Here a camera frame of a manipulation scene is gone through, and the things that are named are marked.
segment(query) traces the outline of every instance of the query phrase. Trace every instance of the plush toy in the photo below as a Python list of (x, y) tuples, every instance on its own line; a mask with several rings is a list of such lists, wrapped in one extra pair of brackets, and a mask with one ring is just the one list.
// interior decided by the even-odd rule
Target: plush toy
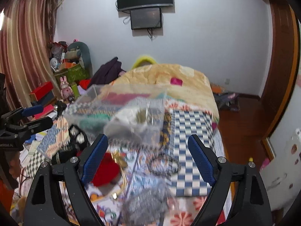
[(67, 77), (64, 76), (64, 79), (61, 77), (61, 96), (62, 98), (65, 100), (67, 99), (69, 96), (74, 96), (72, 88), (69, 87), (69, 83), (67, 82)]

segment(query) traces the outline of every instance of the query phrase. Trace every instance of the blue gripper pad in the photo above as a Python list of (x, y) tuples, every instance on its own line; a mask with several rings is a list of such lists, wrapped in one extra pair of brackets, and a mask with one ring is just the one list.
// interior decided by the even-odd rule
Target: blue gripper pad
[(22, 116), (28, 117), (31, 115), (36, 115), (39, 113), (42, 113), (44, 110), (44, 107), (42, 105), (36, 105), (28, 108), (24, 108), (22, 111)]
[(93, 152), (91, 153), (90, 157), (87, 159), (87, 161), (83, 166), (83, 176), (81, 178), (81, 181), (84, 185), (86, 185), (87, 183), (93, 180), (96, 171), (99, 167), (99, 164), (103, 159), (103, 156), (107, 149), (108, 149), (108, 138), (105, 135), (103, 135), (100, 141), (98, 142), (97, 146), (94, 148)]
[(216, 181), (213, 177), (213, 167), (193, 136), (188, 138), (188, 149), (203, 180), (209, 183), (211, 187), (214, 186)]

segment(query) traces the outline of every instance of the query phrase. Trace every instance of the plastic box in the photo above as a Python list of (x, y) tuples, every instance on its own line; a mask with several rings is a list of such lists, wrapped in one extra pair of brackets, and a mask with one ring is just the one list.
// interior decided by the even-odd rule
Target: plastic box
[[(157, 85), (92, 85), (85, 95), (66, 109), (64, 117), (70, 124), (77, 125), (94, 137), (104, 133), (111, 141), (142, 144), (155, 149), (160, 142), (166, 94), (167, 89)], [(117, 113), (127, 115), (127, 110), (132, 107), (142, 115), (147, 113), (142, 124), (126, 124), (116, 120)]]

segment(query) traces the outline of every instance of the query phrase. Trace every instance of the yellow quilt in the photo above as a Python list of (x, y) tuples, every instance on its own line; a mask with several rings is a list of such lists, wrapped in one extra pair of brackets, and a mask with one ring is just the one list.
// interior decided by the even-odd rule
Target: yellow quilt
[[(183, 81), (182, 86), (171, 85), (170, 80)], [(200, 110), (212, 113), (213, 121), (218, 122), (219, 112), (214, 101), (208, 78), (201, 72), (178, 64), (146, 65), (128, 71), (113, 84), (157, 84), (167, 87), (168, 96), (197, 105)]]

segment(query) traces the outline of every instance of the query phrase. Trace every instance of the door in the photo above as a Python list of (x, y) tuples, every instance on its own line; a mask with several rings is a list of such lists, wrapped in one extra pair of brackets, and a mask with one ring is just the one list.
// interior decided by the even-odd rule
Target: door
[(261, 103), (270, 118), (264, 138), (269, 137), (289, 102), (296, 80), (299, 31), (294, 12), (286, 0), (270, 0), (273, 20), (273, 49)]

